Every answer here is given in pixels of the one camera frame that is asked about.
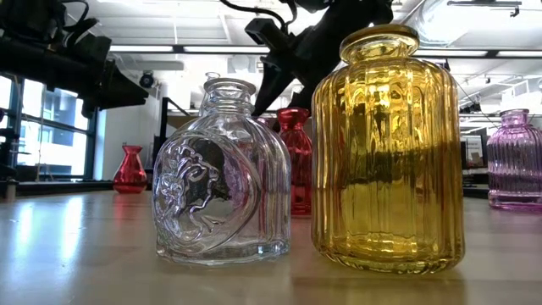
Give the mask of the clear embossed glass bottle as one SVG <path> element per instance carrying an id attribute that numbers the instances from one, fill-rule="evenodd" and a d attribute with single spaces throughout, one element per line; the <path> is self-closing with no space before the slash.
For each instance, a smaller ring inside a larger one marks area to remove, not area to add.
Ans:
<path id="1" fill-rule="evenodd" d="M 152 183 L 159 256 L 221 265 L 290 250 L 290 154 L 253 118 L 256 87 L 217 78 L 197 118 L 161 146 Z"/>

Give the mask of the wooden shelf black metal frame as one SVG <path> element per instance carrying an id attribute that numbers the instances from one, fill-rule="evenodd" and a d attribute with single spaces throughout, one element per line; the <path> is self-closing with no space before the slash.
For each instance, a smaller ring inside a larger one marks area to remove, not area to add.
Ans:
<path id="1" fill-rule="evenodd" d="M 165 97 L 162 99 L 163 110 L 160 119 L 160 136 L 156 138 L 157 147 L 155 149 L 154 170 L 152 177 L 153 191 L 167 191 L 171 186 L 182 188 L 184 185 L 177 179 L 177 174 L 170 174 L 166 166 L 169 161 L 162 155 L 161 148 L 168 145 L 173 140 L 173 135 L 167 135 L 168 115 L 167 107 L 173 101 Z M 196 181 L 201 182 L 204 187 L 209 187 L 211 191 L 226 193 L 239 185 L 236 181 L 252 183 L 259 182 L 262 189 L 272 190 L 277 187 L 289 190 L 291 188 L 291 170 L 290 156 L 284 143 L 281 143 L 281 149 L 284 157 L 273 157 L 270 161 L 263 164 L 250 164 L 250 169 L 255 169 L 255 177 L 245 177 L 235 169 L 230 169 L 224 162 L 224 154 L 219 147 L 210 142 L 203 142 L 203 156 L 201 156 L 193 165 L 196 171 Z M 209 163 L 206 163 L 206 154 L 209 154 Z"/>

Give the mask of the black metal table frame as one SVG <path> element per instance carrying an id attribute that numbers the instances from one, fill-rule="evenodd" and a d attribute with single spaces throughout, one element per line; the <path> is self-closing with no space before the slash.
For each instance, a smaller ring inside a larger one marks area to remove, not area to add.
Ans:
<path id="1" fill-rule="evenodd" d="M 90 191 L 114 190 L 109 180 L 84 181 L 48 181 L 48 182 L 17 182 L 15 180 L 0 180 L 0 201 L 11 200 L 15 197 L 46 196 L 55 194 L 80 193 Z M 464 197 L 487 199 L 489 188 L 482 185 L 463 186 Z"/>

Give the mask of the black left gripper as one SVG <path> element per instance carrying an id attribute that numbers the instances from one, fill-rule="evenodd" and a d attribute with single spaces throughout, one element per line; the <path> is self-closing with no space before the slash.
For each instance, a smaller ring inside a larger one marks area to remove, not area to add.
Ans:
<path id="1" fill-rule="evenodd" d="M 108 59 L 111 39 L 87 31 L 96 19 L 67 27 L 52 19 L 53 34 L 0 19 L 0 72 L 40 81 L 47 87 L 67 89 L 83 99 L 81 114 L 110 108 L 143 105 L 149 94 L 121 73 Z"/>

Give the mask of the clear tall-necked glass vase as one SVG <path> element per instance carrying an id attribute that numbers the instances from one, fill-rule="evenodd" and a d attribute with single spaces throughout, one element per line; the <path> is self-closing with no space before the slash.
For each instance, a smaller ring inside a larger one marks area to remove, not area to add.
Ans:
<path id="1" fill-rule="evenodd" d="M 210 72 L 207 72 L 205 76 L 207 77 L 207 81 L 210 81 L 213 79 L 218 79 L 220 77 L 220 74 L 218 72 L 210 71 Z M 199 116 L 204 116 L 206 114 L 205 106 L 206 106 L 207 100 L 209 99 L 209 93 L 207 92 L 207 89 L 203 88 L 203 90 L 204 90 L 204 95 L 199 107 L 199 112 L 198 112 Z"/>

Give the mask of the yellow ribbed glass jar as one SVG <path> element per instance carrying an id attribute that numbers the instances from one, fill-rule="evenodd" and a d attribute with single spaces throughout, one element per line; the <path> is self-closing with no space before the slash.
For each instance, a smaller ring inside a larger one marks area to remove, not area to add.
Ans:
<path id="1" fill-rule="evenodd" d="M 418 45 L 405 25 L 352 33 L 313 93 L 312 243 L 336 263 L 425 274 L 464 257 L 456 84 Z"/>

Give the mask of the silver ventilation duct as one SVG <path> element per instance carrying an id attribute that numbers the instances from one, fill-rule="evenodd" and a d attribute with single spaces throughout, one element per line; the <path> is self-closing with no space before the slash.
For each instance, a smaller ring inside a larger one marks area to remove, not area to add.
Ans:
<path id="1" fill-rule="evenodd" d="M 449 6 L 450 0 L 423 0 L 407 19 L 422 47 L 448 47 L 466 34 L 469 26 L 460 21 L 462 10 Z"/>

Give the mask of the long ceiling light strip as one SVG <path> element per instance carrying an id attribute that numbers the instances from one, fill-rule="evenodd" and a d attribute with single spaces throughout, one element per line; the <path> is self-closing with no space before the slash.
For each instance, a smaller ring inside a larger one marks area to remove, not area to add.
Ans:
<path id="1" fill-rule="evenodd" d="M 234 45 L 113 45 L 111 53 L 191 53 L 191 54 L 251 54 L 264 55 L 267 47 Z M 502 59 L 542 59 L 542 49 L 538 50 L 467 50 L 467 49 L 418 49 L 416 58 L 502 58 Z"/>

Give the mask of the purple ribbed glass bottle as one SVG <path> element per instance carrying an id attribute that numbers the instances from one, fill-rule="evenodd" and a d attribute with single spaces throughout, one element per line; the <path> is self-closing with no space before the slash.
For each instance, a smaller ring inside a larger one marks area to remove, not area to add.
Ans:
<path id="1" fill-rule="evenodd" d="M 542 130 L 527 109 L 501 112 L 501 127 L 487 141 L 489 205 L 542 212 Z"/>

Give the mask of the red cone glass vase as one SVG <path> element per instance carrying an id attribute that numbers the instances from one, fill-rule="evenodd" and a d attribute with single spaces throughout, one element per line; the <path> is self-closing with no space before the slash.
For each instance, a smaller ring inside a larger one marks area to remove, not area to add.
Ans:
<path id="1" fill-rule="evenodd" d="M 121 194 L 141 193 L 147 188 L 147 174 L 141 163 L 141 146 L 123 145 L 124 158 L 113 178 L 113 189 Z"/>

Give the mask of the large window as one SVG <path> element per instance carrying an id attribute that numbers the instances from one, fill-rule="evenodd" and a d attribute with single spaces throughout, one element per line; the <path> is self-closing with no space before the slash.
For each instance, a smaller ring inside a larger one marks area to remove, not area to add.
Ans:
<path id="1" fill-rule="evenodd" d="M 0 75 L 0 151 L 21 180 L 86 180 L 94 174 L 96 121 L 71 91 Z"/>

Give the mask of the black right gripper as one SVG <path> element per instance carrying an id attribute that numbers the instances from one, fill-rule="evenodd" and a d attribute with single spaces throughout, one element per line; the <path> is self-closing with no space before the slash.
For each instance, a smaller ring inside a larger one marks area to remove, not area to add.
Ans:
<path id="1" fill-rule="evenodd" d="M 353 31 L 341 23 L 318 24 L 298 36 L 289 36 L 288 48 L 269 50 L 263 58 L 263 80 L 252 115 L 263 114 L 295 78 L 304 87 L 293 94 L 288 108 L 311 112 L 317 83 L 339 63 L 340 43 Z"/>

